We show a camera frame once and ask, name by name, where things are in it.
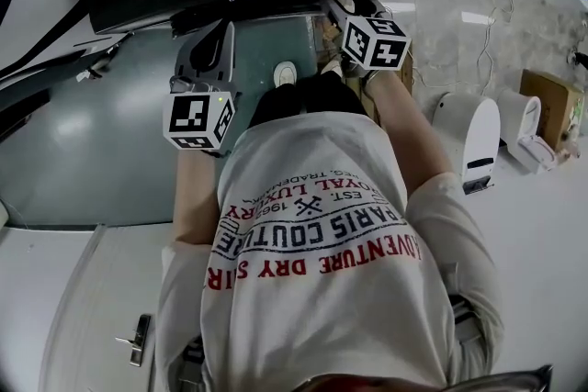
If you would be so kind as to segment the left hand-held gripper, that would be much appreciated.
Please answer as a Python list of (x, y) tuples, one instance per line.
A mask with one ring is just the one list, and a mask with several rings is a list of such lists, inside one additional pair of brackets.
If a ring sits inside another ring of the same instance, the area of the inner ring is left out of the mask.
[(189, 34), (180, 48), (163, 110), (164, 137), (177, 149), (221, 149), (236, 112), (234, 44), (233, 22), (217, 20)]

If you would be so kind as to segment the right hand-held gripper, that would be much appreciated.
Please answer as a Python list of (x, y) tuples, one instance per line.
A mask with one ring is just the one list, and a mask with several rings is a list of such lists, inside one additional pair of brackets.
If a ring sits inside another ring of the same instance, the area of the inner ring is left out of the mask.
[(357, 16), (351, 16), (339, 0), (321, 0), (321, 9), (332, 23), (345, 26), (342, 51), (365, 71), (399, 71), (411, 38), (392, 19), (378, 18), (390, 16), (379, 0), (352, 1)]

